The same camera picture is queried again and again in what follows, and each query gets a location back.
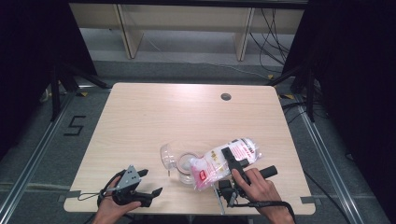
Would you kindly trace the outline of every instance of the wrist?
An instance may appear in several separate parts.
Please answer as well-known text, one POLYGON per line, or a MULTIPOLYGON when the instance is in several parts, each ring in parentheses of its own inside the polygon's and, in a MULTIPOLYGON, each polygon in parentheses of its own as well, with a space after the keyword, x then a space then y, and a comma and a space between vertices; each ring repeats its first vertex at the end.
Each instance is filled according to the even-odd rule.
POLYGON ((263 208, 259 211, 261 214, 265 215, 271 224, 290 224, 294 223, 293 217, 289 213, 286 207, 276 206, 271 208, 263 208))
POLYGON ((114 217, 111 215, 103 216, 99 213, 96 213, 92 224, 114 224, 117 222, 117 220, 119 220, 119 217, 114 217))

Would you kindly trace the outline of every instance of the plastic bag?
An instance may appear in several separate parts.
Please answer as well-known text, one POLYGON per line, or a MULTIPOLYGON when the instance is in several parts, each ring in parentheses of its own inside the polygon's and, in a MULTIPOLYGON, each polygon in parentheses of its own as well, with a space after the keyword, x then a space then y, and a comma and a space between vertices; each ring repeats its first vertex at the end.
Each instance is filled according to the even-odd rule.
POLYGON ((213 148, 206 152, 202 158, 192 158, 190 159, 190 171, 194 189, 206 189, 231 173, 221 152, 226 147, 230 148, 237 161, 247 159, 249 165, 262 155, 252 140, 239 138, 226 145, 213 148))

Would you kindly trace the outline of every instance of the hand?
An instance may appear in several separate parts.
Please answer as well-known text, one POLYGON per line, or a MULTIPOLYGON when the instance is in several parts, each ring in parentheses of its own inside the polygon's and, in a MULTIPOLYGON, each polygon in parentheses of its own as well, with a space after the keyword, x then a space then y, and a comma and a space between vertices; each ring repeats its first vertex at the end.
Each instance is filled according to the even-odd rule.
MULTIPOLYGON (((232 169, 233 179, 245 191, 252 202, 282 201, 271 180, 265 180, 256 168, 245 171, 250 185, 242 178, 239 172, 232 169)), ((294 223, 288 209, 283 206, 257 208, 257 211, 266 216, 271 223, 294 223)))
MULTIPOLYGON (((115 178, 109 185, 110 188, 116 186, 117 181, 120 177, 115 178)), ((141 202, 131 202, 125 205, 118 205, 113 201, 113 197, 110 196, 111 192, 107 192, 106 196, 100 203, 99 209, 96 212, 93 224, 113 224, 116 223, 124 214, 140 207, 141 202)))

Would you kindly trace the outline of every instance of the wooden table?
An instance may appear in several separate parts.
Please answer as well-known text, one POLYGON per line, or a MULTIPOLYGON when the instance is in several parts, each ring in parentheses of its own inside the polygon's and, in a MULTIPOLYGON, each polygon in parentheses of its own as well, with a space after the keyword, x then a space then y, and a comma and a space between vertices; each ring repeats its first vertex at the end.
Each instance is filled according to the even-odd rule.
MULTIPOLYGON (((136 190, 151 192, 163 187, 150 208, 140 214, 219 215, 213 189, 194 190, 178 181, 177 171, 168 176, 160 157, 161 146, 187 143, 186 151, 204 154, 235 138, 249 137, 262 158, 250 167, 274 165, 275 182, 282 199, 295 214, 311 215, 311 196, 292 142, 276 91, 266 86, 118 83, 114 85, 70 190, 98 192, 117 172, 132 164, 148 169, 136 190), (221 99, 223 93, 231 100, 221 99)), ((254 208, 227 208, 226 215, 258 215, 254 208)), ((95 212, 96 197, 86 201, 68 198, 69 212, 95 212)))

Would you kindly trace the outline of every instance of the aluminum rail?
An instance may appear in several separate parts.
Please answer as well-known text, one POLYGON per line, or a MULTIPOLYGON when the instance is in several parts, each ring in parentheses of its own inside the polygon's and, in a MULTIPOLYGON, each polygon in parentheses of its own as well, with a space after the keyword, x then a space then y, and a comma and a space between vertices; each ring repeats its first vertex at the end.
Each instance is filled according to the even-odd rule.
MULTIPOLYGON (((303 99, 300 95, 295 95, 297 102, 302 103, 303 99)), ((299 106, 299 110, 302 113, 303 121, 305 123, 306 129, 314 141, 315 147, 318 151, 318 154, 323 162, 323 165, 329 175, 330 180, 332 181, 332 186, 335 189, 335 192, 340 199, 341 205, 343 205, 344 210, 346 212, 346 216, 348 217, 350 223, 361 224, 364 223, 361 217, 361 213, 358 210, 358 207, 355 203, 355 200, 352 198, 347 185, 345 184, 343 178, 338 173, 338 170, 332 161, 332 156, 324 144, 317 126, 315 123, 311 122, 310 118, 304 113, 304 109, 299 106)))
POLYGON ((56 133, 63 117, 64 111, 70 105, 72 100, 74 99, 74 93, 67 93, 64 101, 62 103, 62 110, 60 111, 58 117, 49 124, 46 132, 44 133, 43 137, 41 138, 40 142, 38 143, 35 151, 33 152, 31 158, 26 163, 21 175, 19 176, 18 180, 14 183, 11 191, 8 193, 8 196, 3 201, 1 208, 0 208, 0 223, 6 224, 8 223, 9 219, 12 216, 15 208, 18 205, 29 181, 32 179, 33 175, 35 174, 35 170, 37 169, 39 163, 41 162, 42 158, 49 147, 49 144, 56 133))
POLYGON ((176 7, 257 7, 306 9, 329 4, 328 0, 68 0, 68 3, 121 4, 176 7))

